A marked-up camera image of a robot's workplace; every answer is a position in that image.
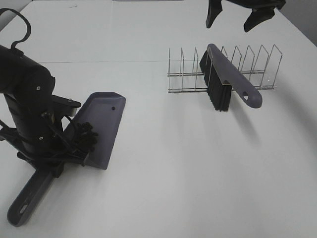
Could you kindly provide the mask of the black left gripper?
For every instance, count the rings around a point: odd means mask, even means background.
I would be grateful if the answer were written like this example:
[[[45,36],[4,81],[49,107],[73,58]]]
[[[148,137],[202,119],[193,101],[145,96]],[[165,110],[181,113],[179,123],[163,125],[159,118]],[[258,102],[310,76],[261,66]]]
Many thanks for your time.
[[[54,178],[60,177],[66,162],[86,165],[90,152],[74,151],[62,129],[63,117],[55,115],[53,103],[33,115],[15,99],[6,99],[6,102],[15,127],[1,121],[0,139],[18,151],[18,158],[36,169],[50,170]]]

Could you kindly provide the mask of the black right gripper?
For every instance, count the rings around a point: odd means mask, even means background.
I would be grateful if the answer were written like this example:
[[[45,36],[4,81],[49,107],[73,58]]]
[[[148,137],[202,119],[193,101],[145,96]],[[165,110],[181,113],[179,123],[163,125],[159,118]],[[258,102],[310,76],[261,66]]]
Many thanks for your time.
[[[244,31],[249,32],[264,21],[272,19],[274,9],[282,9],[285,0],[228,0],[231,3],[244,8],[251,8],[252,12],[244,23]],[[209,0],[206,27],[211,28],[217,16],[222,12],[222,0]]]

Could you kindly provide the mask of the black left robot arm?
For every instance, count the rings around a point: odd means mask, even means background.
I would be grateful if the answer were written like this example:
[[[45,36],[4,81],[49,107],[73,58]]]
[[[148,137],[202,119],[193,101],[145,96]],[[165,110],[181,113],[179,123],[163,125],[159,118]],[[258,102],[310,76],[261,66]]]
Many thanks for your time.
[[[81,103],[53,95],[55,78],[49,70],[18,49],[0,48],[0,92],[14,127],[1,122],[0,139],[18,151],[18,158],[37,170],[61,175],[65,163],[80,163],[86,153],[63,131]]]

